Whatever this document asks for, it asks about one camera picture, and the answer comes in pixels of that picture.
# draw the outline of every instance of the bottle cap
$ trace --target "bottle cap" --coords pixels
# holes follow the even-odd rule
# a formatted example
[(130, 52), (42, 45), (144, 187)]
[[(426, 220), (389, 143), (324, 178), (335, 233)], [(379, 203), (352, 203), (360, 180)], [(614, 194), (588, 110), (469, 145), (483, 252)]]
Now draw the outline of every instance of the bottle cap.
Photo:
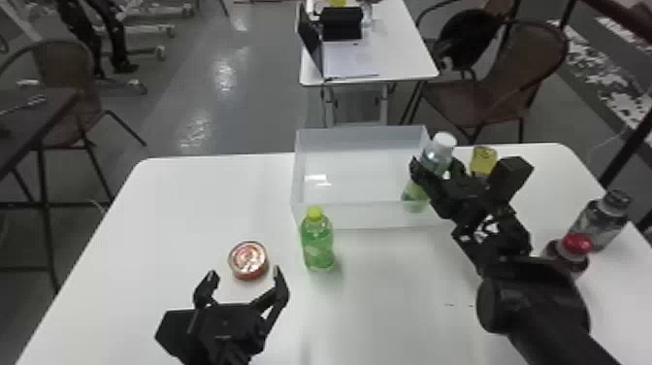
[(306, 211), (306, 216), (310, 220), (319, 220), (324, 216), (324, 212), (320, 207), (308, 207)]
[(577, 255), (584, 255), (591, 252), (591, 238), (583, 233), (570, 232), (562, 239), (564, 248)]
[(244, 281), (260, 278), (269, 267), (267, 251), (256, 241), (243, 241), (237, 244), (229, 252), (228, 260), (233, 275)]
[(609, 190), (603, 198), (603, 201), (607, 206), (618, 210), (625, 211), (632, 204), (632, 198), (622, 190)]
[(457, 139), (448, 132), (437, 132), (430, 146), (435, 154), (451, 155), (457, 146)]

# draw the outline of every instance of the jar lid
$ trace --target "jar lid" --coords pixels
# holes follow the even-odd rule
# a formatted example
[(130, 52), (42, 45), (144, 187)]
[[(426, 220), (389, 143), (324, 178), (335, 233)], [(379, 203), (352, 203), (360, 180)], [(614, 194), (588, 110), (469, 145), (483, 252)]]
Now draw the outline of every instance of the jar lid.
[(632, 204), (632, 197), (625, 191), (618, 189), (609, 190), (603, 200), (609, 207), (619, 211), (625, 211)]
[(583, 233), (570, 232), (562, 239), (564, 248), (573, 254), (584, 255), (591, 252), (591, 238)]
[(258, 279), (269, 267), (265, 247), (256, 241), (243, 241), (229, 252), (229, 267), (236, 278), (244, 281)]

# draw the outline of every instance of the tabletop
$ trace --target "tabletop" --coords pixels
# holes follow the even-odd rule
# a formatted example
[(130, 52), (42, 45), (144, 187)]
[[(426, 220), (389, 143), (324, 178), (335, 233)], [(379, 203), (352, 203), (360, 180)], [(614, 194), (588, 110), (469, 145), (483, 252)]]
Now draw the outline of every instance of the tabletop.
[[(309, 13), (312, 12), (313, 3), (313, 0), (306, 2)], [(363, 27), (363, 37), (369, 40), (378, 75), (372, 78), (334, 80), (327, 84), (429, 80), (440, 74), (403, 0), (382, 0), (374, 4), (374, 21), (370, 27)], [(301, 47), (299, 83), (303, 86), (324, 84), (324, 79), (304, 47)]]
[[(535, 166), (512, 205), (534, 252), (563, 235), (603, 190), (557, 144), (496, 146)], [(469, 161), (470, 148), (455, 155)], [(190, 308), (209, 269), (218, 302), (249, 301), (268, 275), (239, 282), (226, 256), (262, 242), (282, 269), (290, 301), (252, 364), (525, 364), (475, 316), (479, 279), (450, 238), (453, 224), (337, 230), (339, 264), (311, 273), (289, 207), (293, 153), (157, 158), (131, 173), (17, 365), (179, 364), (153, 339), (165, 311)], [(578, 280), (592, 334), (623, 364), (652, 361), (652, 249), (631, 224), (591, 257)]]
[(47, 103), (0, 116), (0, 125), (10, 132), (0, 139), (0, 179), (41, 142), (77, 101), (73, 88), (0, 90), (0, 110), (24, 104), (36, 93), (46, 95)]

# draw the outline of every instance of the plastic bottle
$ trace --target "plastic bottle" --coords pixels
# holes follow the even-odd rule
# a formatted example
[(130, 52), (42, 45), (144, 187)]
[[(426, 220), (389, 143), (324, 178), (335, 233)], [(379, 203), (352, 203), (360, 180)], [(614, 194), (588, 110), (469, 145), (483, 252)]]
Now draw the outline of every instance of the plastic bottle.
[(593, 250), (602, 250), (627, 223), (627, 209), (631, 203), (632, 198), (627, 193), (609, 190), (602, 199), (592, 200), (586, 205), (569, 232), (588, 235), (593, 243)]
[(306, 266), (313, 271), (330, 271), (335, 265), (333, 225), (319, 207), (308, 207), (301, 222), (301, 246)]
[[(438, 132), (433, 140), (421, 151), (419, 162), (430, 172), (441, 176), (453, 159), (453, 149), (457, 146), (455, 137), (447, 132)], [(421, 186), (412, 181), (407, 182), (401, 200), (408, 202), (406, 207), (413, 213), (420, 213), (428, 206), (428, 195)]]
[(591, 239), (582, 233), (569, 233), (561, 240), (553, 240), (546, 245), (541, 257), (551, 258), (567, 268), (575, 280), (589, 267), (588, 253)]

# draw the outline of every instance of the canned food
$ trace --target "canned food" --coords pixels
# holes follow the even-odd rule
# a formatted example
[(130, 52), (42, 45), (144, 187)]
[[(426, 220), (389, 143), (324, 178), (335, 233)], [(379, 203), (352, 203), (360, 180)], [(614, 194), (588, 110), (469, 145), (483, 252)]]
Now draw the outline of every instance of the canned food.
[(269, 267), (265, 247), (256, 241), (243, 241), (229, 253), (229, 266), (236, 278), (244, 281), (258, 279)]

